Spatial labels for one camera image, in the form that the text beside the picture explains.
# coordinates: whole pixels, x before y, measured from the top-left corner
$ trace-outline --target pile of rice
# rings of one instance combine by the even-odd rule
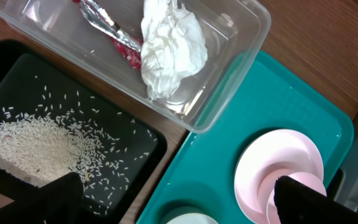
[[[69,172],[85,173],[101,163],[96,153],[102,144],[97,136],[82,130],[81,123],[69,129],[48,116],[25,115],[22,120],[0,124],[0,168],[13,176],[41,187]]]

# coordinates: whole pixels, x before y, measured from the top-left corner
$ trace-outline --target plastic bin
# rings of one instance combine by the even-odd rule
[[[143,1],[98,0],[131,36],[141,38]],[[217,120],[246,76],[270,29],[269,12],[256,0],[184,0],[203,30],[208,61],[196,75],[182,80],[167,100],[150,101],[139,70],[131,68],[110,40],[82,18],[70,0],[0,0],[0,17],[74,64],[122,90],[186,129],[202,133]],[[241,66],[230,77],[225,69],[240,52]],[[218,97],[209,102],[219,86]]]

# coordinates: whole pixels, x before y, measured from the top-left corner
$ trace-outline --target black tray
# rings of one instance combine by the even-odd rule
[[[44,93],[45,85],[48,86],[46,94]],[[50,91],[52,92],[51,99],[48,98]],[[76,96],[76,91],[80,92],[80,97]],[[63,99],[64,94],[67,94],[68,99],[66,101]],[[114,184],[110,185],[116,188],[111,197],[112,203],[109,206],[107,215],[104,213],[107,203],[99,203],[98,200],[112,190],[105,191],[102,186],[96,184],[95,189],[87,188],[85,191],[85,195],[94,195],[96,199],[84,197],[83,211],[80,212],[78,219],[78,222],[81,223],[91,221],[118,223],[165,154],[167,143],[164,136],[141,121],[133,119],[87,87],[66,75],[62,75],[58,69],[22,43],[14,40],[0,42],[0,108],[9,102],[10,106],[14,106],[14,110],[19,113],[28,112],[37,116],[45,116],[50,112],[50,109],[48,112],[43,110],[34,112],[34,108],[38,104],[45,103],[42,95],[47,97],[48,104],[54,105],[54,110],[50,115],[51,118],[74,108],[76,111],[75,118],[82,120],[92,118],[99,125],[103,125],[105,132],[111,134],[114,138],[120,138],[116,150],[123,151],[125,147],[128,147],[125,153],[107,153],[104,163],[106,161],[124,160],[125,166],[130,168],[125,170],[125,177],[131,181],[127,183],[124,178],[117,178],[116,176],[110,178],[108,174],[111,175],[111,170],[102,168],[102,176],[99,179],[109,177],[110,181],[114,182]],[[84,111],[84,114],[79,113],[77,109],[78,101],[81,101],[81,110]],[[62,104],[63,107],[61,113],[57,112],[60,110],[59,104]],[[97,116],[92,112],[92,108],[100,110]],[[16,114],[12,112],[11,121]],[[2,120],[6,119],[3,113],[0,112],[0,122]],[[106,145],[104,150],[108,151],[108,145],[105,143],[104,145]],[[93,178],[91,183],[98,183],[98,181]],[[1,194],[15,200],[25,198],[30,191],[36,190],[36,187],[0,169]],[[100,215],[95,215],[94,211],[99,212]]]

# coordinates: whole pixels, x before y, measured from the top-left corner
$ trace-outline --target wooden table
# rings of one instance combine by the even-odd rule
[[[270,11],[273,21],[262,50],[354,118],[358,111],[358,4],[353,0],[260,2]],[[11,29],[0,19],[0,40],[3,39],[26,43],[80,82],[164,133],[168,151],[122,219],[122,223],[134,223],[188,132]],[[0,207],[9,202],[0,196]]]

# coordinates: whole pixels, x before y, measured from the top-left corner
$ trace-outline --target wood grain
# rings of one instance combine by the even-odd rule
[[[272,28],[262,50],[297,74],[351,118],[358,112],[358,4],[353,0],[260,0],[270,11]],[[57,56],[0,19],[0,40],[17,39],[80,82],[164,133],[168,152],[122,223],[134,223],[150,191],[187,132],[179,125]]]

